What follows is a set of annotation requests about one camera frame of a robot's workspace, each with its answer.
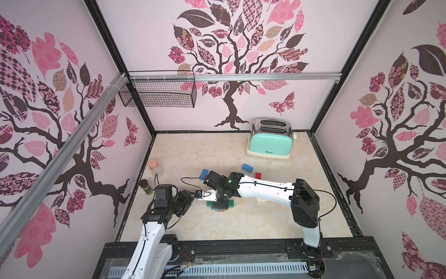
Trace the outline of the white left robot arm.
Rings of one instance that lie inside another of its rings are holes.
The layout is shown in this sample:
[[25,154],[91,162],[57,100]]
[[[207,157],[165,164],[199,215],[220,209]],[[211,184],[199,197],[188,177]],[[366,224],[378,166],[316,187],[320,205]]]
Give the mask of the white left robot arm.
[[171,187],[157,189],[154,199],[142,215],[138,244],[122,275],[123,279],[162,279],[165,268],[174,254],[172,244],[162,241],[172,216],[183,216],[190,208],[195,194],[182,190],[174,197]]

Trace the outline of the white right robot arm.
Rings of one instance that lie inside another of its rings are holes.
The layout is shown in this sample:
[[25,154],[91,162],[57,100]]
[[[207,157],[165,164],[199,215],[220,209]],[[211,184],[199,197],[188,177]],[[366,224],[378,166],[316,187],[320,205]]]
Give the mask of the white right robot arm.
[[320,197],[305,180],[276,183],[255,179],[243,173],[232,172],[226,177],[211,171],[205,177],[203,184],[211,189],[200,190],[198,198],[212,202],[216,209],[228,209],[229,200],[233,197],[260,198],[290,208],[295,223],[302,227],[303,246],[312,249],[321,246]]

